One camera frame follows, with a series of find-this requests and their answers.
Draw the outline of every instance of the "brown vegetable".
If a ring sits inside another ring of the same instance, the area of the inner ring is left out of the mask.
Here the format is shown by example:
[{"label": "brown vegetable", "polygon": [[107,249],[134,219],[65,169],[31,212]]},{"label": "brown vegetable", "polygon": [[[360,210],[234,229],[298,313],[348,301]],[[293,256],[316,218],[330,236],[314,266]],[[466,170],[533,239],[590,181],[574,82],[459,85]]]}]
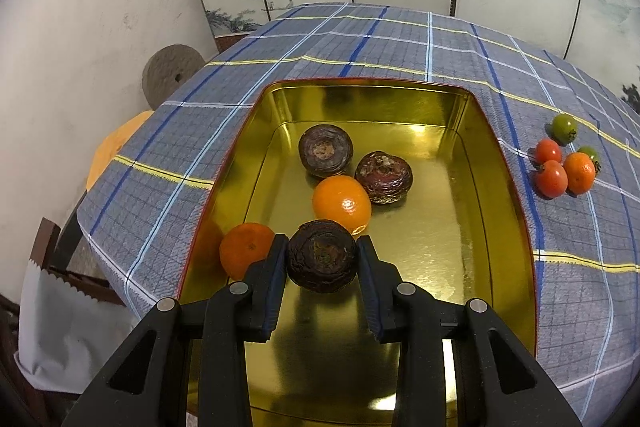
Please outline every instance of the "brown vegetable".
[{"label": "brown vegetable", "polygon": [[364,156],[356,167],[355,178],[372,203],[394,203],[405,197],[414,183],[409,164],[398,156],[375,151]]},{"label": "brown vegetable", "polygon": [[319,178],[341,174],[353,157],[351,138],[335,125],[310,127],[298,142],[300,160],[305,169]]},{"label": "brown vegetable", "polygon": [[332,293],[356,276],[356,243],[347,229],[329,219],[300,226],[287,247],[287,272],[299,286]]}]

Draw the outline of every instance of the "tablecloth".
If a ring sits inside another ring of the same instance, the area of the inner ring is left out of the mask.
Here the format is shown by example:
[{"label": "tablecloth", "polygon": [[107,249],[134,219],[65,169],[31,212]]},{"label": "tablecloth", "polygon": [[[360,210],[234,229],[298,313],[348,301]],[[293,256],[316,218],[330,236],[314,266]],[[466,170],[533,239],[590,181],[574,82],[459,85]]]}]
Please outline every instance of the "tablecloth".
[{"label": "tablecloth", "polygon": [[[283,79],[380,76],[464,87],[504,150],[529,228],[538,299],[537,357],[586,427],[600,425],[638,373],[640,118],[583,71],[463,20],[397,7],[311,4],[262,26],[156,110],[78,210],[123,300],[144,314],[175,296],[212,180],[244,118]],[[581,197],[545,201],[527,150],[557,112],[575,148],[601,151]]]}]

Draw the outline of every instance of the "table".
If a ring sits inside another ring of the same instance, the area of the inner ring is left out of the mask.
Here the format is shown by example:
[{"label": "table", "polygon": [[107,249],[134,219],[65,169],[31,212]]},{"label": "table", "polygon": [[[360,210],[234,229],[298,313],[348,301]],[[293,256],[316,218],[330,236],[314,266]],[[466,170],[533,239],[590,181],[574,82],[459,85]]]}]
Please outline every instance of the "table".
[{"label": "table", "polygon": [[[600,425],[638,372],[640,117],[559,57],[463,20],[395,7],[311,4],[262,26],[185,83],[134,134],[78,220],[138,315],[177,296],[212,180],[262,88],[283,79],[380,76],[473,92],[520,195],[534,251],[538,361],[585,426]],[[584,196],[529,183],[528,150],[558,112],[575,148],[601,151]]]}]

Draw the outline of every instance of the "gold tray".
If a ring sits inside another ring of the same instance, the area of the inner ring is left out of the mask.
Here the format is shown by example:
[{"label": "gold tray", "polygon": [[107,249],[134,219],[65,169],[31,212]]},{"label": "gold tray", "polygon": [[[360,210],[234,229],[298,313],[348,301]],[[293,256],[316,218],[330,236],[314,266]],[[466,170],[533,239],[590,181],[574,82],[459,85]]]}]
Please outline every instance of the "gold tray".
[{"label": "gold tray", "polygon": [[[290,237],[314,219],[318,181],[300,163],[298,140],[317,123],[335,123],[351,136],[350,173],[374,150],[411,165],[414,185],[406,199],[374,205],[363,232],[380,259],[437,299],[485,299],[533,352],[532,251],[520,201],[478,102],[452,86],[358,78],[266,88],[207,201],[180,301],[209,298],[226,283],[218,245],[232,227],[257,221]],[[455,381],[450,346],[444,347],[453,419]],[[198,348],[191,410],[197,407]],[[391,422],[398,345],[381,346],[367,331],[357,281],[331,295],[287,281],[278,327],[267,344],[246,344],[246,366],[257,426]]]}]

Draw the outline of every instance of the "triangular cutout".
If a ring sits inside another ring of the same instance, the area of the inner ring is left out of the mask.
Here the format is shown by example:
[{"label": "triangular cutout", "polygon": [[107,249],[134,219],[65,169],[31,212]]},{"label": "triangular cutout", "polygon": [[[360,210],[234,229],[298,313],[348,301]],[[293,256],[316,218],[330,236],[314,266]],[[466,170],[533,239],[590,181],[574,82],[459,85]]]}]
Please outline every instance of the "triangular cutout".
[{"label": "triangular cutout", "polygon": [[500,333],[496,330],[490,330],[489,342],[494,352],[495,367],[498,371],[502,392],[512,394],[525,389],[533,389],[536,386],[536,379],[524,367],[522,361],[511,350]]},{"label": "triangular cutout", "polygon": [[144,334],[109,380],[109,387],[130,394],[142,393],[145,388],[146,373],[149,370],[156,336],[157,333],[154,330]]}]

